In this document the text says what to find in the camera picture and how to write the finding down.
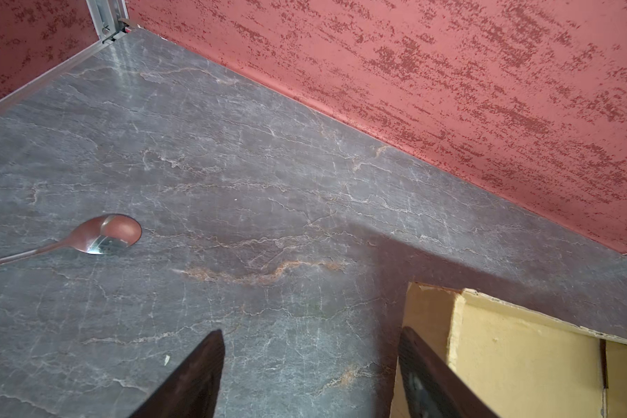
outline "gray marble countertop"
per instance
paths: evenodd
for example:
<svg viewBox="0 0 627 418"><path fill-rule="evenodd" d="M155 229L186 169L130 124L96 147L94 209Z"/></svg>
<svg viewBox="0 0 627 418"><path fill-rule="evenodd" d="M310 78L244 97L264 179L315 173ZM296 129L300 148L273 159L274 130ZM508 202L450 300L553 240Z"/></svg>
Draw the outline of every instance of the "gray marble countertop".
<svg viewBox="0 0 627 418"><path fill-rule="evenodd" d="M409 281L627 338L622 256L144 30L0 116L0 255L109 212L0 266L0 417L126 417L217 328L218 417L386 417Z"/></svg>

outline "spoon handle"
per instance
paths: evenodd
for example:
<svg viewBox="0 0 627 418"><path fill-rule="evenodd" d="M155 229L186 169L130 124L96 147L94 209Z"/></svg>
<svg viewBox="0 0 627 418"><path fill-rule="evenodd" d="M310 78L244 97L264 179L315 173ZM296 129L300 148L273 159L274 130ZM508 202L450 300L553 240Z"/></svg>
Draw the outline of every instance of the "spoon handle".
<svg viewBox="0 0 627 418"><path fill-rule="evenodd" d="M62 240L62 241L56 241L56 242L51 243L51 244L49 244L47 246L31 249L30 251L25 251L23 253L18 253L18 254L8 255L6 257L2 257L2 258L0 258L0 264L9 263L9 262L13 262L15 260L20 260L22 258L30 257L32 255L37 255L37 254L42 254L42 253L46 253L46 252L49 252L49 251L53 251L54 249L57 249L57 248L60 248L60 247L65 247L66 245L67 245L67 243L65 242L65 239Z"/></svg>

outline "spoon bowl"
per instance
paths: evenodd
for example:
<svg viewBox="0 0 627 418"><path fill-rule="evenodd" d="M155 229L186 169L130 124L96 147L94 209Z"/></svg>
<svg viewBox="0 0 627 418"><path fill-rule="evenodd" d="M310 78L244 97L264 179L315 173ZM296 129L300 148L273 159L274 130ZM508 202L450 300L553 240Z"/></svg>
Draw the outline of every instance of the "spoon bowl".
<svg viewBox="0 0 627 418"><path fill-rule="evenodd" d="M142 236L139 222L125 215L109 214L89 219L63 241L82 253L114 254Z"/></svg>
<svg viewBox="0 0 627 418"><path fill-rule="evenodd" d="M47 246L0 258L0 264L42 254L61 247L72 247L87 254L114 254L129 247L142 236L142 227L133 218L109 213L89 219L70 234Z"/></svg>

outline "red textured wall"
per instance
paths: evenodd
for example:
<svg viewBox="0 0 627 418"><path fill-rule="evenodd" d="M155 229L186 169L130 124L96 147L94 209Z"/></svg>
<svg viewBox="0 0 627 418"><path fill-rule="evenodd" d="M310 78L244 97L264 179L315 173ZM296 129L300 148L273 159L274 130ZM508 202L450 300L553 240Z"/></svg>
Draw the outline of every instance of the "red textured wall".
<svg viewBox="0 0 627 418"><path fill-rule="evenodd" d="M85 0L0 0L0 98L97 40Z"/></svg>
<svg viewBox="0 0 627 418"><path fill-rule="evenodd" d="M627 0L131 0L167 39L627 251Z"/></svg>

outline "metal spoon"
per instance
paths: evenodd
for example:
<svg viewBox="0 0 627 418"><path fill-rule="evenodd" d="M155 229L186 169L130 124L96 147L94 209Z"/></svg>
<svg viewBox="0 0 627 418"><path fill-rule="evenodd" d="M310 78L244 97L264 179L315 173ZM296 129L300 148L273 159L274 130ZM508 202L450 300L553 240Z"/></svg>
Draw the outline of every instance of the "metal spoon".
<svg viewBox="0 0 627 418"><path fill-rule="evenodd" d="M89 219L66 238L48 246L0 258L0 264L31 255L43 254L62 247L72 247L88 254L112 254L129 247L142 236L139 222L125 215L108 214Z"/></svg>

